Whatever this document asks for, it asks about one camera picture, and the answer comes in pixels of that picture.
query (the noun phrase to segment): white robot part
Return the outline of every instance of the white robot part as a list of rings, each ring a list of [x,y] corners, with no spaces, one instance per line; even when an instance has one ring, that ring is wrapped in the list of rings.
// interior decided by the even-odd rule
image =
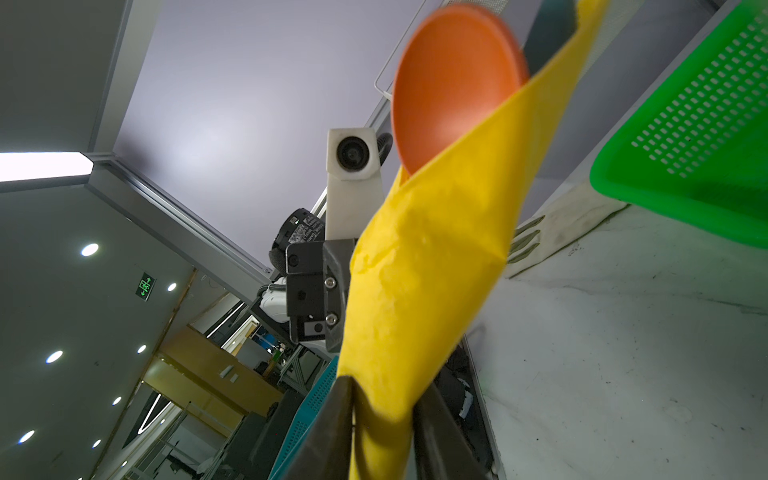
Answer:
[[[358,238],[384,203],[376,131],[328,131],[326,240]]]
[[[286,278],[278,279],[275,284],[285,285]],[[261,298],[259,307],[278,323],[285,323],[290,318],[286,313],[286,291],[268,289]]]

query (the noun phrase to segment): camera lens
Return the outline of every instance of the camera lens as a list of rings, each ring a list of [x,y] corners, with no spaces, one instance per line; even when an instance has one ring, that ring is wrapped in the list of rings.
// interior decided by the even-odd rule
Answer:
[[[344,170],[357,172],[368,164],[370,159],[368,145],[360,137],[347,137],[336,149],[336,159]]]

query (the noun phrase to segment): camera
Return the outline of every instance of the camera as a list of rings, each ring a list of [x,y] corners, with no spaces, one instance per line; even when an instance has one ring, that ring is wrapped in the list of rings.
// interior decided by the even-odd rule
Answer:
[[[336,148],[336,159],[341,168],[350,172],[361,171],[371,158],[371,150],[360,137],[347,137]]]
[[[326,240],[358,238],[365,230],[384,202],[380,167],[372,128],[328,131]]]

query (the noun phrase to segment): green plastic basket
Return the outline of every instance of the green plastic basket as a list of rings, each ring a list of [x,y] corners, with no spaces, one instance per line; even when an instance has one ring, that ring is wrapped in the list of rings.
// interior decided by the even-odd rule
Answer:
[[[595,190],[768,248],[768,8],[738,5],[594,162]]]

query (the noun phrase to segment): black cable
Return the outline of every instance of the black cable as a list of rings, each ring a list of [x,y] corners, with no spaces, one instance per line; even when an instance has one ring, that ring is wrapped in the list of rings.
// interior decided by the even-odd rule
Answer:
[[[379,149],[379,165],[384,165],[384,160],[389,156],[394,142],[395,139],[392,134],[381,134],[379,138],[376,138],[376,146]]]

